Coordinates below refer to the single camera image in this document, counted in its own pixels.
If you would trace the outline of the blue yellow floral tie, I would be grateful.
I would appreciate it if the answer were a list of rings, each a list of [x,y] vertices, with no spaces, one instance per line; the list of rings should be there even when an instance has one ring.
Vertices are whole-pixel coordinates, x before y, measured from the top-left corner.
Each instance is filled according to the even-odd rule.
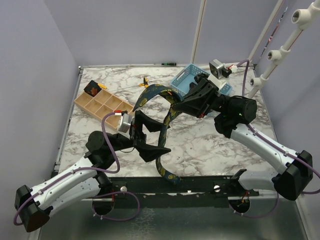
[[[183,100],[183,97],[178,91],[171,87],[161,84],[151,84],[140,94],[133,107],[133,111],[143,107],[156,95],[160,95],[170,103],[170,108],[167,112],[167,115],[163,119],[158,137],[158,147],[164,147],[167,139],[167,130],[169,129],[170,123],[182,113],[181,111],[173,110],[173,105],[180,103]],[[155,165],[159,175],[166,181],[172,183],[173,185],[180,183],[181,177],[165,169],[161,163],[160,156],[155,159]]]

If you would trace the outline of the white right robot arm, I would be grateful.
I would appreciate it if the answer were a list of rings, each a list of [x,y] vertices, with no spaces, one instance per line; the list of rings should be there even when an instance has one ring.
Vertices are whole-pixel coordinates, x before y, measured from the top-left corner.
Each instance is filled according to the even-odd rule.
[[[313,160],[309,152],[296,152],[251,126],[257,113],[254,99],[221,94],[216,85],[202,77],[173,109],[197,118],[218,112],[214,118],[216,131],[246,146],[272,166],[267,171],[247,170],[231,181],[229,189],[234,195],[240,196],[247,190],[270,190],[294,201],[312,180]]]

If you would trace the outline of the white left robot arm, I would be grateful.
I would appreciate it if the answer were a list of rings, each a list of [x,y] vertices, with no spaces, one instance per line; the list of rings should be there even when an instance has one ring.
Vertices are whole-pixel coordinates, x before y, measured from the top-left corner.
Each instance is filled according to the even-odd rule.
[[[161,163],[161,156],[170,152],[165,144],[172,119],[168,114],[163,122],[158,122],[140,110],[134,116],[121,110],[106,114],[101,121],[101,130],[89,135],[88,151],[80,160],[41,184],[23,185],[16,190],[14,225],[23,225],[30,233],[41,228],[52,214],[67,204],[119,194],[107,175],[120,171],[116,152],[124,149],[136,149],[145,162],[155,161],[157,171],[164,179],[179,183],[181,178]]]

